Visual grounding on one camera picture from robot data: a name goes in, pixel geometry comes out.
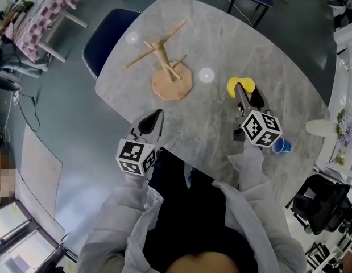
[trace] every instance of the white circle marker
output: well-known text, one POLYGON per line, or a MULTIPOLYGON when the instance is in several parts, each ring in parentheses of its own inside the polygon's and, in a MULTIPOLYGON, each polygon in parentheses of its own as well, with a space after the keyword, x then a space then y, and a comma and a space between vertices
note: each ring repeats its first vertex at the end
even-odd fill
POLYGON ((129 32, 125 38, 127 43, 136 43, 139 39, 139 35, 136 32, 129 32))
POLYGON ((198 77, 204 83, 210 83, 214 80, 215 74, 210 68, 203 68, 198 73, 198 77))

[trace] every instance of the wooden stand base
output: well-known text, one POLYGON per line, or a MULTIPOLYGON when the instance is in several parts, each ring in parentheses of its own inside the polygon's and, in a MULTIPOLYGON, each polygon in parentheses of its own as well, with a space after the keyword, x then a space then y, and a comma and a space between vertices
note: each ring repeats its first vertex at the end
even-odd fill
POLYGON ((181 80, 175 78, 174 82, 171 82, 163 68, 157 70, 153 74, 153 91, 163 100, 170 101, 182 99, 192 88, 191 70, 180 63, 175 67, 175 71, 181 76, 181 80))

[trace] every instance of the floor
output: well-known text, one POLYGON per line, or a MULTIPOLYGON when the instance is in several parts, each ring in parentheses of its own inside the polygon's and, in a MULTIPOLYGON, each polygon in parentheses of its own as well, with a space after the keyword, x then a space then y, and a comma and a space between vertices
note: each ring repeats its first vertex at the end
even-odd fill
POLYGON ((319 235, 307 234, 290 209, 286 210, 285 216, 291 235, 299 240, 305 252, 312 247, 313 243, 324 243, 329 250, 332 250, 343 236, 338 230, 333 233, 324 230, 319 235))
MULTIPOLYGON (((154 0, 80 0, 76 16, 89 23, 84 29, 64 22, 51 45, 67 57, 54 60, 49 71, 38 79, 22 76, 22 93, 37 102, 41 141, 63 162, 57 194, 56 220, 71 232, 68 247, 79 251, 92 215, 111 192, 123 182, 115 163, 119 139, 129 123, 94 92, 95 81, 86 69, 81 51, 101 19, 117 7, 144 10, 154 0)), ((227 9, 227 0, 200 0, 227 9)), ((258 26, 258 31, 279 46, 309 77, 326 104, 333 86, 336 45, 333 16, 328 0, 274 0, 258 26)), ((256 4, 237 0, 248 17, 256 4)), ((236 9, 232 12, 243 19, 236 9)), ((4 124, 10 94, 0 90, 0 123, 4 124)), ((37 127, 29 98, 21 97, 23 111, 33 128, 37 127)), ((20 170, 25 120, 12 106, 8 121, 10 145, 20 170)))

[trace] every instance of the flower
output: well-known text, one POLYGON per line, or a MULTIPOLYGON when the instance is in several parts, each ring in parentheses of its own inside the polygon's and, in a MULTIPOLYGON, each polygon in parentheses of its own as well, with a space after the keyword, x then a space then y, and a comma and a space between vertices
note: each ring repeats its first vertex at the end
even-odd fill
POLYGON ((341 144, 352 149, 352 117, 343 109, 337 115, 336 133, 341 144))
POLYGON ((334 162, 335 164, 338 164, 339 166, 344 166, 345 165, 345 158, 343 157, 345 154, 339 154, 336 156, 334 162))

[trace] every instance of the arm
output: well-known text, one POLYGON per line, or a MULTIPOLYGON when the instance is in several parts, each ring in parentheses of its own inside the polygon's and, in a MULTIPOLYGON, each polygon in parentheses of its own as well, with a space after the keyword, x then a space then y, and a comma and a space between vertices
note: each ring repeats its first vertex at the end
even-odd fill
POLYGON ((275 201, 272 184, 262 172, 264 157, 259 147, 244 143, 240 187, 262 223, 276 254, 280 272, 305 272, 301 244, 291 237, 281 206, 275 201))
POLYGON ((144 212, 148 192, 145 177, 125 174, 125 178, 125 184, 116 187, 100 208, 94 230, 78 258, 79 273, 98 272, 115 253, 124 251, 128 237, 144 212))
POLYGON ((13 19, 14 15, 15 15, 16 11, 10 11, 4 18, 3 21, 0 21, 0 30, 4 30, 9 23, 11 22, 11 20, 13 19))

